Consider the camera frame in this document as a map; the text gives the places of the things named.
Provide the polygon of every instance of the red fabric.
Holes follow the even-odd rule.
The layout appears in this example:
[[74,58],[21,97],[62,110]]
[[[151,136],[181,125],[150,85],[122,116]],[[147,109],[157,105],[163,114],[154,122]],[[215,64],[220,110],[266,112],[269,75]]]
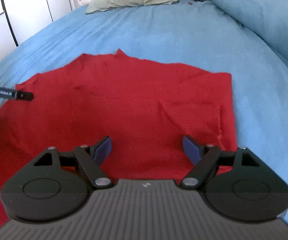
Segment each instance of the red fabric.
[[[182,179],[192,168],[182,151],[186,134],[236,150],[228,73],[139,60],[119,50],[82,54],[16,88],[35,98],[9,100],[0,109],[0,189],[45,148],[70,151],[105,135],[113,150],[102,169],[113,179]],[[6,219],[0,203],[0,226]]]

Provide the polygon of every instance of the black device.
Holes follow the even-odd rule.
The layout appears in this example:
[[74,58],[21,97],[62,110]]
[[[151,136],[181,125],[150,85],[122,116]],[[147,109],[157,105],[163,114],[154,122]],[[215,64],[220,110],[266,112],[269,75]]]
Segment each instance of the black device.
[[[248,148],[222,151],[185,136],[194,168],[179,185],[113,183],[100,169],[111,149],[105,136],[71,152],[49,147],[24,166],[1,189],[10,219],[0,240],[288,240],[288,185]],[[220,165],[233,169],[216,175]]]
[[32,101],[34,96],[29,92],[0,87],[0,98]]

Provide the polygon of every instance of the white wardrobe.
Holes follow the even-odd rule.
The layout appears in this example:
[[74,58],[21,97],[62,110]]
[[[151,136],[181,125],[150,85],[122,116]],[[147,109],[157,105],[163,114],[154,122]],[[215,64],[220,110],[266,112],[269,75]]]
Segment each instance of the white wardrobe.
[[2,0],[18,44],[68,14],[69,0]]

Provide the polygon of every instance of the silver bolt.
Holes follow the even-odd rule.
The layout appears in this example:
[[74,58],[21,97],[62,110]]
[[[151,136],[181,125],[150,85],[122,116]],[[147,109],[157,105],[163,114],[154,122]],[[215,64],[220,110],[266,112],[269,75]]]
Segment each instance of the silver bolt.
[[97,186],[108,186],[111,183],[109,178],[98,178],[95,180]]
[[198,184],[198,179],[196,179],[196,178],[185,178],[185,179],[183,179],[183,184],[185,185],[185,186],[191,186],[191,187],[194,187],[194,186],[196,186],[197,184]]

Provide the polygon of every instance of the blue bed sheet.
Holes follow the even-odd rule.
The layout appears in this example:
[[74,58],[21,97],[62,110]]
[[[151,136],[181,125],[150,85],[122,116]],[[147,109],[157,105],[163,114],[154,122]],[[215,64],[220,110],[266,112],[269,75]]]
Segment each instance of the blue bed sheet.
[[288,62],[282,56],[212,1],[180,0],[90,15],[85,10],[49,25],[2,60],[0,86],[13,87],[81,53],[117,49],[132,57],[229,72],[238,144],[288,183]]

